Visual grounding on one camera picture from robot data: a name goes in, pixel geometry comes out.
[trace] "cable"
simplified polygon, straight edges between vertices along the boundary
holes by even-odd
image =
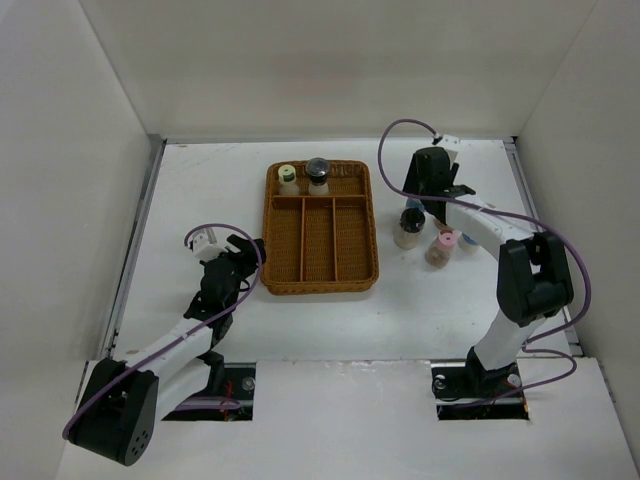
[[[562,380],[563,378],[568,377],[569,375],[573,374],[573,372],[576,371],[576,369],[578,368],[578,364],[576,363],[576,361],[569,355],[562,353],[562,352],[558,352],[555,350],[548,350],[548,349],[535,349],[535,350],[527,350],[527,345],[530,345],[531,343],[535,342],[536,340],[540,340],[542,338],[546,338],[550,335],[553,335],[555,333],[561,332],[573,325],[575,325],[576,323],[578,323],[580,320],[582,320],[585,315],[587,314],[587,311],[589,310],[589,307],[591,306],[591,278],[589,276],[589,272],[587,271],[587,266],[584,263],[584,260],[582,259],[582,257],[580,256],[580,254],[578,253],[578,251],[576,250],[576,248],[571,244],[571,242],[569,242],[569,240],[562,235],[558,230],[556,230],[554,227],[552,227],[551,225],[549,225],[546,222],[543,222],[542,220],[538,220],[537,218],[533,218],[530,217],[528,215],[522,215],[519,213],[513,213],[513,212],[505,212],[502,210],[492,210],[492,209],[487,209],[487,208],[483,208],[480,207],[478,205],[475,205],[473,203],[469,203],[469,202],[465,202],[462,200],[457,200],[455,198],[449,198],[449,197],[437,197],[437,196],[431,196],[431,195],[414,195],[411,193],[405,193],[402,190],[400,190],[399,188],[396,188],[391,181],[389,180],[389,177],[387,177],[387,174],[384,171],[384,167],[382,166],[382,147],[384,146],[384,142],[387,139],[387,137],[389,136],[389,133],[391,132],[391,130],[396,126],[399,125],[401,123],[411,123],[414,125],[418,125],[421,127],[426,128],[429,132],[431,132],[434,136],[434,143],[437,143],[437,141],[441,138],[441,135],[438,134],[438,132],[428,123],[425,122],[421,122],[420,120],[414,120],[412,118],[401,118],[399,120],[396,120],[394,122],[391,122],[391,124],[385,129],[384,133],[382,134],[382,136],[380,137],[380,142],[378,143],[378,168],[380,169],[380,175],[382,176],[382,180],[384,180],[384,183],[387,184],[387,186],[394,191],[395,193],[402,195],[403,197],[407,197],[407,198],[412,198],[415,200],[429,200],[429,201],[436,201],[436,202],[449,202],[449,203],[454,203],[456,205],[461,205],[463,207],[467,207],[467,208],[471,208],[473,210],[483,210],[483,213],[486,213],[488,215],[494,215],[497,217],[507,217],[507,218],[515,218],[517,220],[524,220],[530,223],[533,223],[535,225],[538,225],[540,227],[542,227],[545,230],[548,230],[549,232],[553,233],[556,237],[558,237],[560,239],[560,241],[564,244],[565,248],[567,250],[569,250],[569,253],[571,253],[571,256],[574,258],[574,260],[576,261],[576,264],[578,265],[578,269],[580,270],[580,274],[582,275],[582,279],[584,281],[584,304],[582,305],[582,308],[580,309],[580,311],[578,312],[578,314],[569,322],[565,323],[564,325],[561,325],[559,327],[555,327],[552,328],[551,330],[547,330],[546,332],[543,333],[539,333],[538,335],[534,335],[533,337],[529,338],[524,346],[522,347],[522,351],[526,352],[526,353],[551,353],[554,355],[559,355],[563,358],[566,358],[568,360],[571,361],[572,366],[571,369],[567,372],[564,373],[562,375],[558,375],[556,377],[547,379],[547,380],[542,380],[540,382],[535,382],[526,386],[522,386],[522,387],[518,387],[514,390],[511,390],[509,392],[506,392],[502,395],[499,395],[495,398],[492,399],[488,399],[488,400],[480,400],[478,402],[472,402],[472,403],[468,403],[468,404],[464,404],[464,405],[459,405],[460,407],[473,407],[473,406],[477,406],[477,405],[482,405],[485,403],[489,403],[489,402],[493,402],[495,400],[498,400],[500,398],[505,398],[505,397],[510,397],[512,395],[516,395],[517,393],[520,393],[524,390],[528,390],[529,388],[534,388],[534,387],[539,387],[542,385],[547,385],[549,383],[552,382],[556,382],[558,380]]]
[[[138,363],[136,363],[135,365],[127,368],[124,372],[122,372],[120,375],[118,375],[116,378],[114,378],[108,384],[106,384],[104,387],[102,387],[93,397],[91,397],[89,400],[87,400],[86,403],[84,403],[82,406],[80,406],[80,408],[78,408],[76,413],[67,422],[67,424],[65,425],[64,429],[62,430],[62,438],[63,439],[65,439],[65,440],[69,439],[69,432],[70,432],[71,428],[75,425],[75,423],[80,419],[80,417],[82,417],[82,415],[84,415],[87,412],[87,410],[89,410],[91,407],[93,407],[96,404],[96,402],[98,402],[98,400],[100,400],[107,393],[109,393],[109,391],[114,386],[116,386],[122,380],[127,378],[133,372],[137,371],[139,368],[144,367],[145,365],[147,365],[148,363],[152,362],[156,358],[158,358],[158,357],[164,355],[165,353],[167,353],[169,350],[171,350],[175,346],[177,346],[180,343],[184,342],[185,338],[190,337],[191,335],[193,335],[194,333],[196,333],[197,331],[199,331],[199,330],[201,330],[203,328],[206,328],[211,323],[213,323],[216,320],[218,320],[220,317],[225,316],[227,313],[233,312],[238,305],[240,305],[242,302],[244,302],[247,299],[247,297],[249,295],[251,295],[251,292],[253,292],[254,288],[258,284],[258,280],[260,279],[260,274],[262,273],[262,256],[260,255],[260,249],[258,248],[258,245],[256,245],[256,242],[253,240],[253,238],[251,238],[251,236],[248,233],[244,232],[243,230],[240,230],[238,227],[234,227],[233,225],[227,225],[225,223],[205,223],[204,225],[200,225],[198,227],[192,228],[189,231],[189,233],[187,233],[187,235],[184,237],[184,245],[185,245],[185,247],[189,245],[189,238],[191,237],[191,235],[193,235],[194,232],[197,232],[197,231],[205,229],[205,228],[226,228],[226,229],[229,229],[229,230],[233,230],[234,232],[239,233],[240,235],[245,237],[249,241],[251,246],[254,248],[254,250],[256,251],[256,256],[257,256],[257,259],[258,259],[258,270],[256,271],[255,278],[253,279],[253,282],[251,283],[251,285],[250,285],[249,289],[247,290],[247,292],[242,297],[240,297],[236,303],[234,303],[230,307],[224,309],[223,311],[215,314],[213,317],[209,318],[208,320],[205,320],[204,322],[200,323],[199,325],[193,327],[191,330],[189,330],[182,337],[176,338],[173,342],[171,342],[168,345],[162,347],[157,352],[152,353],[147,358],[144,358],[144,359],[140,360]]]
[[[217,401],[216,404],[211,403],[203,403],[194,405],[191,402],[193,401]],[[184,402],[178,405],[173,411],[174,412],[189,412],[193,410],[238,410],[242,408],[240,402],[233,398],[228,397],[191,397],[187,398]]]

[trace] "spice bottle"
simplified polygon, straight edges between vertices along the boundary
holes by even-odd
[[[300,187],[296,182],[296,169],[292,165],[283,165],[278,169],[280,195],[300,195]]]
[[[440,232],[440,235],[436,237],[425,254],[427,262],[436,268],[445,267],[451,260],[456,240],[457,235],[455,232]]]
[[[329,161],[324,158],[312,158],[307,162],[309,175],[309,195],[328,195]]]
[[[393,240],[400,248],[411,250],[418,244],[420,232],[424,227],[425,217],[417,208],[407,208],[393,230]]]

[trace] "white wall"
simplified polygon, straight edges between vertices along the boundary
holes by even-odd
[[[81,0],[148,132],[517,134],[595,0]]]
[[[58,466],[149,146],[77,0],[9,3],[0,3],[0,477],[39,480]]]
[[[639,138],[640,3],[599,0],[518,148],[541,217],[575,239],[593,276],[593,306],[579,334],[604,364],[636,463]]]

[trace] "pink lid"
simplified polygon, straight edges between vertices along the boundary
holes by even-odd
[[[454,232],[440,232],[438,235],[438,248],[446,252],[453,250],[458,241],[458,236]]]

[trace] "black lid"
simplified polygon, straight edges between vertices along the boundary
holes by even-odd
[[[419,208],[407,208],[400,216],[400,226],[409,233],[421,232],[424,221],[424,213]]]
[[[307,162],[305,170],[311,183],[324,185],[329,177],[329,161],[320,157],[312,158]]]

